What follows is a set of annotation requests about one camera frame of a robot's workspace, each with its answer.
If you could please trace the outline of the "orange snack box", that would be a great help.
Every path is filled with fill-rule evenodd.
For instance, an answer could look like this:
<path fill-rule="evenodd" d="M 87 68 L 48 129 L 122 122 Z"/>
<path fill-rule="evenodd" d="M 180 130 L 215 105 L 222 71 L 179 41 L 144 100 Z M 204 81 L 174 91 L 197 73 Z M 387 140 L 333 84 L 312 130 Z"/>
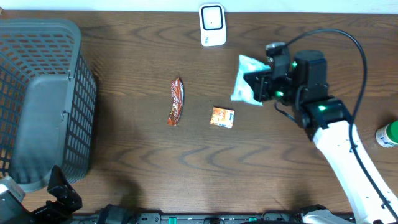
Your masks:
<path fill-rule="evenodd" d="M 234 110 L 214 107 L 212 110 L 210 124 L 224 128 L 232 128 L 234 116 Z"/>

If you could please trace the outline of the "red orange snack bar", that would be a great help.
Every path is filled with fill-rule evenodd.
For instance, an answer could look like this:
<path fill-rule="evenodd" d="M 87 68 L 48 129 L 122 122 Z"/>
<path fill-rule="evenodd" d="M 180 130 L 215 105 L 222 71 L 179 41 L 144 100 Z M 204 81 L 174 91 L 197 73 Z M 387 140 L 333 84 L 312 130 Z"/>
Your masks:
<path fill-rule="evenodd" d="M 171 96 L 173 103 L 167 124 L 169 126 L 176 126 L 182 114 L 184 104 L 184 86 L 180 78 L 176 78 L 171 82 Z"/>

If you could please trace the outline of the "green lid jar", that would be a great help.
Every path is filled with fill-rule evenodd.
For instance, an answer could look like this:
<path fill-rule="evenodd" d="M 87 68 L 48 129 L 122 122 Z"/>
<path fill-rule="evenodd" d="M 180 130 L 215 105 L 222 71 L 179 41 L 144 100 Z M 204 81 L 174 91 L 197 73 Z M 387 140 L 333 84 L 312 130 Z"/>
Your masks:
<path fill-rule="evenodd" d="M 385 148 L 397 146 L 397 121 L 379 128 L 375 134 L 377 143 Z"/>

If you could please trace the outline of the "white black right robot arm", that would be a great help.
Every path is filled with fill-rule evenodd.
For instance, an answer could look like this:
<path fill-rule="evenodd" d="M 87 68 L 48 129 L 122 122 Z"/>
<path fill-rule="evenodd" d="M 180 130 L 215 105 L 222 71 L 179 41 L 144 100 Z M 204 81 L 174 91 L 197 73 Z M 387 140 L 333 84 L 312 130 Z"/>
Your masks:
<path fill-rule="evenodd" d="M 268 47 L 273 66 L 244 72 L 258 102 L 291 106 L 294 121 L 325 156 L 342 186 L 357 223 L 397 223 L 397 197 L 361 143 L 353 115 L 329 95 L 327 61 L 319 50 L 294 57 L 286 47 Z"/>

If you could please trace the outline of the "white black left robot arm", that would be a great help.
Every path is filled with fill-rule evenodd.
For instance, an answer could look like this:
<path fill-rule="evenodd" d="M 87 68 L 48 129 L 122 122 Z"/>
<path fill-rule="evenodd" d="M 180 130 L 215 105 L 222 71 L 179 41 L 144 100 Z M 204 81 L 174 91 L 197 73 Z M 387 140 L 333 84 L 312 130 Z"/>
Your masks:
<path fill-rule="evenodd" d="M 101 209 L 96 217 L 74 218 L 73 213 L 83 207 L 83 202 L 59 166 L 53 166 L 51 170 L 47 192 L 54 196 L 56 201 L 48 200 L 44 206 L 32 212 L 36 223 L 83 223 L 90 220 L 95 223 L 131 223 L 136 220 L 128 210 L 111 204 Z"/>

